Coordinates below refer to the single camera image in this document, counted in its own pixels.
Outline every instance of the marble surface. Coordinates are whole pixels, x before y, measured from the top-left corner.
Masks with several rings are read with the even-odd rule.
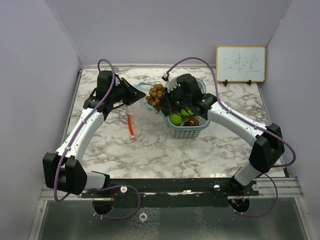
[[[166,68],[123,68],[119,75],[132,85],[139,82],[163,83]],[[207,68],[176,68],[178,74],[190,73],[204,81],[208,93],[215,87]],[[68,134],[80,117],[83,102],[96,87],[98,70],[84,69],[73,106]],[[218,86],[221,100],[234,110],[260,123],[267,115],[254,83]],[[165,123],[154,124],[132,139],[127,121],[127,107],[114,110],[97,130],[85,151],[81,164],[86,171],[109,174],[112,178],[208,178],[231,177],[242,167],[251,147],[233,132],[211,122],[196,139],[173,139]],[[284,177],[282,168],[271,176]]]

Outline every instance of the green fruit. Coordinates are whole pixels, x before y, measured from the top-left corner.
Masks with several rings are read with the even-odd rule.
[[[180,126],[182,124],[182,118],[179,114],[171,114],[169,120],[173,125]]]
[[[188,118],[194,115],[194,113],[188,107],[186,107],[185,109],[182,109],[180,113],[181,113],[181,116],[184,118]]]

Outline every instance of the whiteboard frame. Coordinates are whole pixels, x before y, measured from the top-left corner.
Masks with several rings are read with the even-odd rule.
[[[254,80],[251,79],[252,83],[262,83],[266,80],[266,61],[267,61],[267,51],[265,46],[261,45],[220,45],[216,47],[216,57],[215,57],[215,69],[216,69],[216,80],[220,83],[223,83],[225,79],[219,80],[218,79],[218,48],[264,48],[264,78],[263,80]],[[247,80],[236,80],[236,79],[227,79],[228,83],[247,83]]]

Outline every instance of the wall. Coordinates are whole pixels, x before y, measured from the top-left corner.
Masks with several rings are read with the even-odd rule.
[[[0,32],[0,239],[24,240],[80,62],[43,0],[2,1]]]
[[[267,47],[261,85],[268,113],[297,153],[298,176],[314,226],[320,226],[320,1],[295,0]],[[285,160],[291,160],[290,151]]]
[[[215,63],[218,45],[266,46],[291,0],[46,0],[85,65]]]

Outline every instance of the light blue plastic basket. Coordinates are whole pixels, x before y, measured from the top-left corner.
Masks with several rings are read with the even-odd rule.
[[[200,79],[196,79],[196,81],[201,89],[201,92],[205,94],[206,85],[204,84],[204,82]],[[209,126],[210,121],[204,119],[201,116],[196,116],[196,118],[198,118],[199,126],[176,126],[170,122],[169,116],[167,116],[166,124],[170,128],[170,136],[174,139],[195,139],[196,137],[198,137],[199,133]]]

